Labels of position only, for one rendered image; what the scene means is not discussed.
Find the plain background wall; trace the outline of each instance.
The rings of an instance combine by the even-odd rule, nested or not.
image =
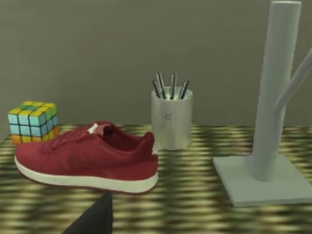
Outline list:
[[[302,3],[294,69],[312,47]],[[0,137],[26,100],[55,102],[62,123],[150,123],[157,71],[190,80],[195,124],[254,125],[268,13],[268,0],[1,0]],[[311,78],[286,124],[312,124]]]

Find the sneaker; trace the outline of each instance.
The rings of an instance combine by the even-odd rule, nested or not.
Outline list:
[[[15,163],[34,182],[139,194],[157,183],[154,136],[131,135],[98,121],[48,141],[18,145]]]

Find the pen holder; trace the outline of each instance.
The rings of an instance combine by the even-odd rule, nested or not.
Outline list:
[[[193,93],[187,90],[184,99],[177,100],[181,87],[176,87],[174,100],[169,100],[170,87],[165,87],[166,100],[152,91],[152,132],[155,145],[164,150],[180,150],[191,143]]]

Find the white stand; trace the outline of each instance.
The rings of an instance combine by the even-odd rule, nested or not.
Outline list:
[[[301,2],[271,2],[252,155],[213,158],[234,206],[312,202],[312,186],[278,154],[286,102],[312,66],[311,50],[288,85],[300,12]]]

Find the white pole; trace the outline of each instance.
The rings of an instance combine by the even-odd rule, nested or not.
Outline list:
[[[299,1],[271,1],[253,152],[247,159],[249,171],[256,180],[269,181],[275,169],[273,111],[291,76],[300,13]],[[280,115],[281,125],[284,114],[285,109]]]
[[[274,126],[275,126],[275,153],[278,153],[279,143],[281,141],[281,132],[283,123],[281,123],[281,114],[286,108],[287,103],[294,96],[300,85],[307,78],[309,72],[312,69],[312,49],[308,52],[304,60],[301,62],[297,71],[293,75],[289,85],[282,92],[275,103],[274,107]]]

